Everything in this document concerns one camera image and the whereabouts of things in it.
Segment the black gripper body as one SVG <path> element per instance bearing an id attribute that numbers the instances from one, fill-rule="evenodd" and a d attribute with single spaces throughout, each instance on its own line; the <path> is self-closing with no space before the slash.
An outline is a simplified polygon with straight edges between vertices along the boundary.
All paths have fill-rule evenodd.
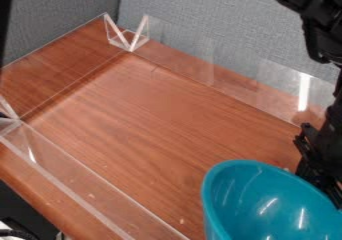
<path id="1" fill-rule="evenodd" d="M 320 130 L 310 123 L 301 125 L 301 133 L 294 144 L 310 167 L 325 173 L 336 181 L 337 208 L 342 208 L 342 105 L 332 105 Z"/>

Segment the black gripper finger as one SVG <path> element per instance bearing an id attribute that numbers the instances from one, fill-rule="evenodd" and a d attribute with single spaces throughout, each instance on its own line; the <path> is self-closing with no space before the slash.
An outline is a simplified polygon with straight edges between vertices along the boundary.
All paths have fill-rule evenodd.
<path id="1" fill-rule="evenodd" d="M 331 198 L 336 199 L 336 181 L 325 173 L 310 167 L 305 159 L 300 160 L 296 175 L 314 185 Z"/>

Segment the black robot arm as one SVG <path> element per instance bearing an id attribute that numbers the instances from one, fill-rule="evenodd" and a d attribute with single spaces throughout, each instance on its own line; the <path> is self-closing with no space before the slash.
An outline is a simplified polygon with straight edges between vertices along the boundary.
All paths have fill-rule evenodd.
<path id="1" fill-rule="evenodd" d="M 335 102 L 320 130 L 301 124 L 294 144 L 301 153 L 296 174 L 313 184 L 342 210 L 342 0 L 277 0 L 302 20 L 309 57 L 340 68 Z"/>

